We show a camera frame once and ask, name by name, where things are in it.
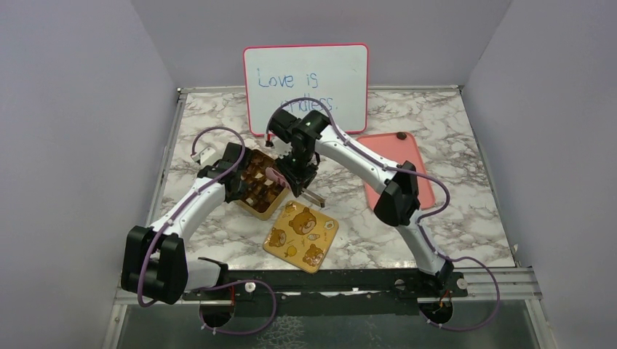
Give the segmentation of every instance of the bear cartoon print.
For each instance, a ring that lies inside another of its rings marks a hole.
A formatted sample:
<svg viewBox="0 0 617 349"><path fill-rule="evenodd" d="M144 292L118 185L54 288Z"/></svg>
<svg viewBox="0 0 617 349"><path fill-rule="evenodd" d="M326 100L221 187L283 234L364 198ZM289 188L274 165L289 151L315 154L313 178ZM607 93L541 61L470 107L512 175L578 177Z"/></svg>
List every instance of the bear cartoon print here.
<svg viewBox="0 0 617 349"><path fill-rule="evenodd" d="M285 245L286 240L287 234L285 233L285 230L272 228L272 233L270 235L270 241L268 242L268 245L272 247L281 247Z"/></svg>
<svg viewBox="0 0 617 349"><path fill-rule="evenodd" d="M311 232L317 225L317 218L311 213L308 207L304 207L301 213L298 213L293 220L289 222L289 226L298 235L306 235Z"/></svg>
<svg viewBox="0 0 617 349"><path fill-rule="evenodd" d="M304 257L302 257L302 261L311 267L316 267L318 264L324 259L324 251L319 247L315 246L315 244L311 244L311 246L306 250Z"/></svg>

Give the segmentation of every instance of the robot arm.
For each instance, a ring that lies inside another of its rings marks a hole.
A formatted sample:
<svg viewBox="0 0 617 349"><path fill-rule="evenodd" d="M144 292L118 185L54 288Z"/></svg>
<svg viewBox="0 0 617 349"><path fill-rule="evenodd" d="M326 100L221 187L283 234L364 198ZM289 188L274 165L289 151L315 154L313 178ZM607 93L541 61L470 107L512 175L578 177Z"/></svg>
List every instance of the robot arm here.
<svg viewBox="0 0 617 349"><path fill-rule="evenodd" d="M250 161L249 149L245 149L244 158L235 171L202 189L213 178L228 170L240 157L241 150L240 145L228 143L223 157L213 165L206 164L207 157L201 156L199 163L205 166L197 174L187 194L150 227L135 226L129 232L124 249L122 289L137 291L146 250L154 236L161 232L156 242L159 258L150 258L148 261L143 281L144 296L174 304L185 291L221 283L227 264L207 258L187 260L184 241L193 236L210 212L225 202L241 198L246 191L247 186L241 175Z"/></svg>
<svg viewBox="0 0 617 349"><path fill-rule="evenodd" d="M312 111L299 119L285 110L275 114L270 131L283 142L291 144L291 151L278 158L276 165L287 179L294 195L298 196L315 178L317 165L312 163L313 154L326 156L352 173L358 175L380 194L375 205L375 214L384 223L395 227L413 253L418 269L430 276L431 282L440 288L449 278L453 265L431 250L416 225L422 214L418 201L417 177L397 172L387 167L399 167L415 171L410 162L398 164L385 159L359 144L344 132L335 132L330 120L323 114ZM364 154L349 146L352 143ZM369 155L384 165L377 166L367 159ZM437 246L428 227L423 226L428 239Z"/></svg>

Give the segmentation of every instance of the pink cutting board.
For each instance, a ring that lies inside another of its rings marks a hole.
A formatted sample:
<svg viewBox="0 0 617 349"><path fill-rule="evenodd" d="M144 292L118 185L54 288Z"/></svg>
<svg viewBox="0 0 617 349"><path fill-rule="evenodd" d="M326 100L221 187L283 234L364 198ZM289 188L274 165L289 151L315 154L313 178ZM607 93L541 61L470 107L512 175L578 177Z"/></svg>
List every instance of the pink cutting board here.
<svg viewBox="0 0 617 349"><path fill-rule="evenodd" d="M376 152L377 154L395 161L399 164L409 161L415 165L415 170L426 174L426 168L422 162L422 155L418 150L418 145L415 143L415 139L408 132L402 132L407 135L403 140L397 137L397 132L384 133L381 135L366 135L358 137L358 142L365 147ZM368 206L371 209L375 208L379 195L365 183L365 190L367 194ZM420 208L428 209L435 205L435 194L431 188L431 183L424 178L418 178L418 191L420 192Z"/></svg>

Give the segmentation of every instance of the white marble surface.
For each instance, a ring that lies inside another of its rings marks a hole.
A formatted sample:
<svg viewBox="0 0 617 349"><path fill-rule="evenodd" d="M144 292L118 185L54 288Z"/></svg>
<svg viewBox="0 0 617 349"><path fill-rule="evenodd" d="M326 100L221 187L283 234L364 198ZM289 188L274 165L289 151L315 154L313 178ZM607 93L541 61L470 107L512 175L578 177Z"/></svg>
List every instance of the white marble surface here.
<svg viewBox="0 0 617 349"><path fill-rule="evenodd" d="M468 255L489 266L514 266L460 95L456 92L371 92L368 108L365 135L410 132L420 148L427 172L450 189L449 208L426 220L442 249L451 257ZM244 93L188 96L164 189L163 212L194 181L199 165L190 158L191 143L195 134L205 127L231 127L242 134L248 147L273 155L269 148L262 146L262 139L257 141L249 133L246 113ZM214 131L202 137L198 150L205 145L223 150L228 141L236 140L227 132ZM380 222L368 208L358 177L326 159L309 188L326 198L326 208L321 212L337 219L341 226L322 268L415 267L415 260L398 232ZM433 191L436 205L442 204L444 193L437 185L433 185ZM302 198L298 200L310 205ZM293 269L262 248L280 209L264 222L234 203L218 207L187 244L188 257L212 258L228 263L233 269ZM456 266L476 265L466 261Z"/></svg>

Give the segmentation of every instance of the gray wall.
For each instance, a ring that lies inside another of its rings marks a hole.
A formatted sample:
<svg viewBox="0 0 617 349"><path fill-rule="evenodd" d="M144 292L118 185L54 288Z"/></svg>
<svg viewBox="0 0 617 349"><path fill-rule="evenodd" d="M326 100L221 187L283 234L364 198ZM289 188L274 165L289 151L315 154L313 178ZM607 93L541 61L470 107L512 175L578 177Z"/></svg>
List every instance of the gray wall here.
<svg viewBox="0 0 617 349"><path fill-rule="evenodd" d="M364 42L371 84L464 84L510 0L132 0L174 82L244 85L255 45Z"/></svg>
<svg viewBox="0 0 617 349"><path fill-rule="evenodd" d="M174 105L128 0L1 2L0 347L100 347Z"/></svg>
<svg viewBox="0 0 617 349"><path fill-rule="evenodd" d="M614 347L617 3L513 0L463 99L560 348Z"/></svg>

